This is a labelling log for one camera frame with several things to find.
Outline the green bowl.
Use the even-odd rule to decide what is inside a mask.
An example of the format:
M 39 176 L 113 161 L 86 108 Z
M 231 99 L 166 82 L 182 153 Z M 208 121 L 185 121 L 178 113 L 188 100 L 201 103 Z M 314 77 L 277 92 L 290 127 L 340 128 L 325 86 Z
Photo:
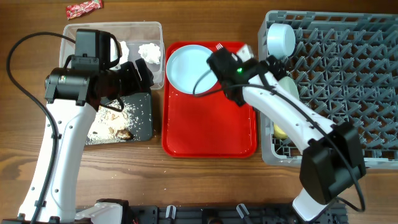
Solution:
M 281 78 L 278 81 L 278 84 L 286 91 L 289 92 L 292 96 L 299 100 L 299 91 L 297 85 L 294 80 L 290 77 Z

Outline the light blue bowl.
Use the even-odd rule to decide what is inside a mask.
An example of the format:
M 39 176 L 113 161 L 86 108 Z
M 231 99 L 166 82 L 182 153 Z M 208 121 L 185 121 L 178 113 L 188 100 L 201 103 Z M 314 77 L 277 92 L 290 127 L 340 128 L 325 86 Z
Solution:
M 295 33 L 287 24 L 272 24 L 267 35 L 267 49 L 269 55 L 276 59 L 289 57 L 295 49 Z

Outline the white napkin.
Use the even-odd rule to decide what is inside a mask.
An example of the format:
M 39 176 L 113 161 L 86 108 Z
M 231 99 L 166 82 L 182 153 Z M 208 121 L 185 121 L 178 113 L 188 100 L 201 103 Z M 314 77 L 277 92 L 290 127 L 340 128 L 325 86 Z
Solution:
M 122 56 L 119 59 L 118 66 L 128 61 L 129 56 L 129 49 L 125 41 L 120 41 L 119 45 L 121 47 Z M 111 40 L 111 47 L 110 47 L 110 61 L 115 61 L 117 59 L 117 47 L 114 40 Z
M 143 44 L 139 46 L 139 55 L 147 63 L 159 64 L 160 63 L 160 47 L 154 43 Z

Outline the light blue plate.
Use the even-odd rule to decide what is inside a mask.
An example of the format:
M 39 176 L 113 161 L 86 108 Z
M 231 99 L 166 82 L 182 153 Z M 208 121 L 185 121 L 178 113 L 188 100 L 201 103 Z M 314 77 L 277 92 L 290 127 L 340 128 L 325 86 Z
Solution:
M 202 45 L 185 45 L 174 51 L 166 65 L 169 83 L 189 95 L 204 93 L 217 83 L 206 60 L 213 52 Z

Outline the yellow plastic cup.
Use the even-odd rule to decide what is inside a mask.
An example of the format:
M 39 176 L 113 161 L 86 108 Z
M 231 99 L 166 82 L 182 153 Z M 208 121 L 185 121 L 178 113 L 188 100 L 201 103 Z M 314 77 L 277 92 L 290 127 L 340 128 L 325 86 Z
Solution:
M 274 127 L 274 137 L 277 139 L 287 139 L 288 135 L 275 123 L 273 124 Z

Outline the red snack wrapper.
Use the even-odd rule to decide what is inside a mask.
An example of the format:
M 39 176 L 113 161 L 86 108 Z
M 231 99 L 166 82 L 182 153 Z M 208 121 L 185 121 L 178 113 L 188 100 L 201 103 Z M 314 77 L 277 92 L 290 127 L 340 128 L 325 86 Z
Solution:
M 80 4 L 74 4 L 66 7 L 67 19 L 74 19 L 91 11 L 103 8 L 102 0 L 90 0 Z

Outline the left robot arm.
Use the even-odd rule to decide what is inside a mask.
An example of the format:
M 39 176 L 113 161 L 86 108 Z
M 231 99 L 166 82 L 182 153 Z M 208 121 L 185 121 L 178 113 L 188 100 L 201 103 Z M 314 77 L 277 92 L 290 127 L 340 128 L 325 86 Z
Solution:
M 74 223 L 76 182 L 86 137 L 101 100 L 150 92 L 153 74 L 145 61 L 125 62 L 120 44 L 109 32 L 78 29 L 74 54 L 45 79 L 43 105 L 22 92 L 46 115 L 46 127 L 30 189 L 19 208 L 19 223 Z M 117 58 L 111 60 L 111 43 Z

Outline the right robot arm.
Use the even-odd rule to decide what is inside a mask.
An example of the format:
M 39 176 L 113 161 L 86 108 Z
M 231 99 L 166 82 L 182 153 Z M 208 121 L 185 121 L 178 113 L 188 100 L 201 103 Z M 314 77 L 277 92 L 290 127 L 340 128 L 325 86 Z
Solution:
M 261 61 L 244 59 L 222 47 L 206 62 L 227 99 L 266 115 L 300 151 L 303 189 L 292 207 L 301 220 L 312 222 L 331 202 L 342 202 L 340 193 L 351 186 L 361 204 L 354 210 L 365 211 L 358 181 L 366 175 L 366 166 L 358 130 L 351 123 L 336 124 L 284 90 L 279 78 L 286 74 L 285 66 L 274 56 Z

